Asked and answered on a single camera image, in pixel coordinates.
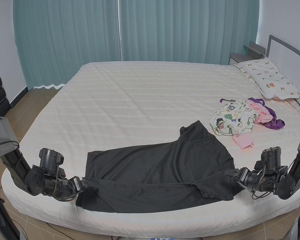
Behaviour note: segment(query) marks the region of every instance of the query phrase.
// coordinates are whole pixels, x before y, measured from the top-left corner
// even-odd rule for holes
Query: teal curtain
[[[119,0],[124,61],[228,64],[256,41],[259,0]]]
[[[13,0],[28,89],[67,83],[89,62],[120,61],[117,0]]]

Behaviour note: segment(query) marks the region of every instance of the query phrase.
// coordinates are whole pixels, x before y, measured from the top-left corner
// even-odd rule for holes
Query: white label sticker
[[[248,169],[246,168],[246,169],[244,170],[244,173],[243,173],[242,176],[241,176],[241,179],[240,179],[241,182],[243,182],[243,180],[244,180],[244,178],[246,177],[247,173],[248,173]]]
[[[79,187],[77,179],[74,178],[73,181],[74,181],[75,186],[77,187],[77,190],[80,191],[80,187]]]

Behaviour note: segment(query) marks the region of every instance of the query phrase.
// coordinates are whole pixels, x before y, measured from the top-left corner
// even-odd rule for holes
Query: pillow
[[[243,61],[235,65],[251,79],[268,99],[299,98],[300,91],[268,58]]]

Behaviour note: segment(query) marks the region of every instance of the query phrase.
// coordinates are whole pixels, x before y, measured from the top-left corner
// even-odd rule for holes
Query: pink cloth
[[[232,139],[241,149],[244,149],[248,146],[253,147],[254,145],[252,140],[252,135],[250,132],[239,136],[232,135]]]
[[[270,115],[269,111],[261,104],[253,102],[249,99],[247,99],[247,102],[250,107],[252,107],[254,110],[256,110],[258,112],[258,117],[254,121],[255,124],[258,124],[258,123],[264,124],[264,123],[270,122],[273,119],[273,116]]]

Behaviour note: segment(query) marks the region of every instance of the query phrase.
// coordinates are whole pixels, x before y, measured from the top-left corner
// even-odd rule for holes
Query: gray headboard frame
[[[271,40],[273,41],[276,41],[278,42],[279,44],[287,47],[289,50],[293,51],[294,53],[296,53],[297,55],[300,56],[300,51],[296,48],[294,48],[293,46],[291,46],[290,44],[280,40],[279,38],[276,38],[275,36],[273,35],[269,35],[269,41],[268,41],[268,48],[267,48],[267,53],[266,53],[266,56],[269,57],[269,52],[270,52],[270,46],[271,46]]]

